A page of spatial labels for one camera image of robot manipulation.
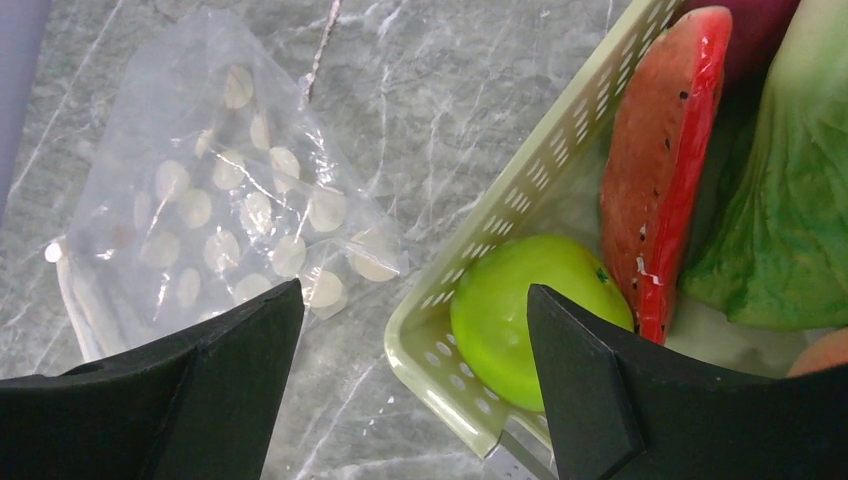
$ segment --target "light green plastic basket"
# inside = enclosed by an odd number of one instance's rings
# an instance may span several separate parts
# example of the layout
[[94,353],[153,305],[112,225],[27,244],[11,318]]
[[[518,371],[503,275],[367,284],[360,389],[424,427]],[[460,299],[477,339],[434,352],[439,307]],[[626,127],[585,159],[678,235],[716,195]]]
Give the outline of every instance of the light green plastic basket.
[[[450,333],[448,307],[454,287],[472,262],[499,244],[531,231],[554,229],[539,221],[540,217],[550,218],[549,211],[540,216],[539,210],[551,205],[568,210],[570,205],[562,200],[567,200],[568,194],[558,201],[546,201],[552,187],[558,191],[571,189],[573,196],[580,197],[581,208],[586,211],[558,212],[554,216],[565,217],[565,223],[571,223],[566,226],[571,229],[569,233],[597,252],[597,210],[594,205],[587,210],[585,205],[587,199],[591,203],[596,198],[606,156],[602,146],[591,146],[598,144],[599,134],[610,126],[639,59],[682,3],[633,0],[389,320],[385,348],[394,373],[475,453],[490,460],[490,466],[502,478],[555,478],[547,466],[504,431],[512,418],[550,448],[547,422],[543,416],[500,400],[462,361]],[[528,225],[528,219],[534,225]],[[562,233],[563,228],[555,230]],[[710,321],[717,315],[692,302],[682,301],[678,309],[678,318]],[[675,320],[675,330],[686,331],[684,337],[704,338],[700,336],[704,335],[703,325],[678,323]],[[702,341],[686,344],[685,339],[677,340],[679,348],[675,348],[675,340],[670,338],[670,348],[738,367],[735,357],[739,352],[757,348],[757,344],[785,359],[794,358],[807,345],[803,335],[751,334],[732,326],[723,326],[718,332],[710,329],[713,342],[707,343],[722,345],[724,356],[721,352],[716,355],[715,349],[705,347]]]

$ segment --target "toy apple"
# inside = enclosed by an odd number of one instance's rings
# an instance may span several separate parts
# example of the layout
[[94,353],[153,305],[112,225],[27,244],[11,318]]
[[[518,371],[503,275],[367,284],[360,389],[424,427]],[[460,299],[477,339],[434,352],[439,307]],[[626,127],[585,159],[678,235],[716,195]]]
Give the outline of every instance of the toy apple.
[[542,393],[527,328],[527,293],[532,284],[547,285],[630,331],[633,317],[601,261],[568,237],[511,240],[465,272],[450,305],[459,352],[501,398],[541,412]]

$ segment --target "marble countertop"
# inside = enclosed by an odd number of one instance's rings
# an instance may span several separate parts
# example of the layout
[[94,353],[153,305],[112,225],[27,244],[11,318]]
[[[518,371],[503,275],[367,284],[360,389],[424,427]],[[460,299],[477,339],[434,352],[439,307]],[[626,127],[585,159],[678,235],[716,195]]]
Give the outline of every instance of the marble countertop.
[[[432,258],[627,4],[54,0],[0,231],[0,378],[82,362],[43,250],[70,221],[130,56],[185,14],[228,8],[293,78],[314,71],[313,108]],[[263,478],[490,478],[386,362],[385,323],[416,278],[304,335]]]

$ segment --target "clear plastic bag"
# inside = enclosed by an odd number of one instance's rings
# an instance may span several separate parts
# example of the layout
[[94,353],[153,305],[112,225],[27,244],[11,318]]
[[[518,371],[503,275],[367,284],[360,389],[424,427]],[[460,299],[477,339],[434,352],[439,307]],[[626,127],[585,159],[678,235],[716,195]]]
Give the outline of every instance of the clear plastic bag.
[[363,187],[238,18],[185,18],[130,60],[74,218],[51,247],[86,360],[296,276],[308,323],[405,274],[398,229]]

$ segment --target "toy watermelon slice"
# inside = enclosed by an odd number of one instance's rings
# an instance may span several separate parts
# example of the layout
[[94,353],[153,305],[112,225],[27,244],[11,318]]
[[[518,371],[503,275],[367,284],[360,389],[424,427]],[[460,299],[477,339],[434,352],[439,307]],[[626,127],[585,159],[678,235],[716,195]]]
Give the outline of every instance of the toy watermelon slice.
[[689,240],[732,30],[693,10],[654,41],[625,89],[601,185],[604,260],[640,335],[663,344]]

